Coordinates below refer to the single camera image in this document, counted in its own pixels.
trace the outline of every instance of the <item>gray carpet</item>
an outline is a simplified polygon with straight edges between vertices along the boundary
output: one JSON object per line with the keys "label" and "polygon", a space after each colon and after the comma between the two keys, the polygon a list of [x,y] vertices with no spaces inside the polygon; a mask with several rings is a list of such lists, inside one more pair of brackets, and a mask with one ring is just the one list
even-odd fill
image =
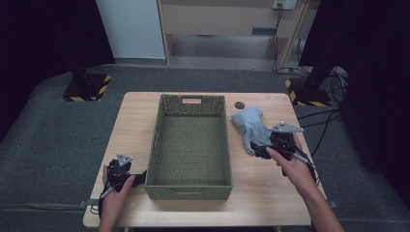
{"label": "gray carpet", "polygon": [[[91,193],[124,94],[130,91],[287,93],[283,75],[255,71],[96,67],[112,76],[101,101],[61,101],[66,73],[39,84],[0,144],[1,204],[76,204]],[[332,107],[295,106],[298,117]],[[301,126],[325,121],[321,114]],[[312,151],[323,125],[307,127]],[[380,174],[370,174],[341,118],[330,123],[314,161],[335,212],[348,231],[410,231],[410,213]],[[0,211],[0,231],[95,231],[82,212]],[[218,231],[274,231],[269,227]],[[282,227],[282,231],[309,231]],[[138,231],[158,231],[139,229]]]}

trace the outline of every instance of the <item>white panel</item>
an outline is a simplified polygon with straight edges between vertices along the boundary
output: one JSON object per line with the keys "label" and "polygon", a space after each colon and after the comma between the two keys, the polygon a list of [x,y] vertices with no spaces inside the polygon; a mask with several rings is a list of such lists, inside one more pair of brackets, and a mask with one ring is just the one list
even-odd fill
{"label": "white panel", "polygon": [[157,0],[97,4],[115,58],[165,58]]}

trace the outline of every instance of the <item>woven basket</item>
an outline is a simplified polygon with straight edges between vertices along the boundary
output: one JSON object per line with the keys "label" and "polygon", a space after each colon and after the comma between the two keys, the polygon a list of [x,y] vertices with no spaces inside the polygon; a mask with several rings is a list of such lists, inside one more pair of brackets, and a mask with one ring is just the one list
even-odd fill
{"label": "woven basket", "polygon": [[161,95],[145,189],[153,200],[229,197],[224,96]]}

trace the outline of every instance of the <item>wall outlet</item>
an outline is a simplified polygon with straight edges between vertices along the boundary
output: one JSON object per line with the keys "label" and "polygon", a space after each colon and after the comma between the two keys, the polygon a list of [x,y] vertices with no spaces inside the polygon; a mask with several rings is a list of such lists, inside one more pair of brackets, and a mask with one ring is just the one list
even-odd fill
{"label": "wall outlet", "polygon": [[272,5],[273,9],[280,9],[281,7],[284,10],[294,10],[296,6],[297,0],[274,0],[274,4]]}

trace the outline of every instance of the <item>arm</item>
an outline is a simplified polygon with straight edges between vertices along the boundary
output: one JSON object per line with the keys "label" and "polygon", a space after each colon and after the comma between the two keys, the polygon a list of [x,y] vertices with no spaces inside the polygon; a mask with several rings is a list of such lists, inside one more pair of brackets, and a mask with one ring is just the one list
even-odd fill
{"label": "arm", "polygon": [[[295,144],[302,149],[296,133]],[[310,176],[308,167],[299,159],[286,160],[277,151],[266,149],[271,157],[282,167],[296,191],[302,196],[316,231],[344,231],[335,213],[332,211],[322,192]]]}
{"label": "arm", "polygon": [[[103,182],[105,183],[107,174],[106,166],[103,168]],[[135,176],[130,176],[124,183],[120,192],[115,189],[103,199],[102,215],[100,221],[99,232],[112,232],[115,230],[115,226],[118,221],[118,217],[121,215],[121,211],[126,203],[127,196],[132,187]]]}

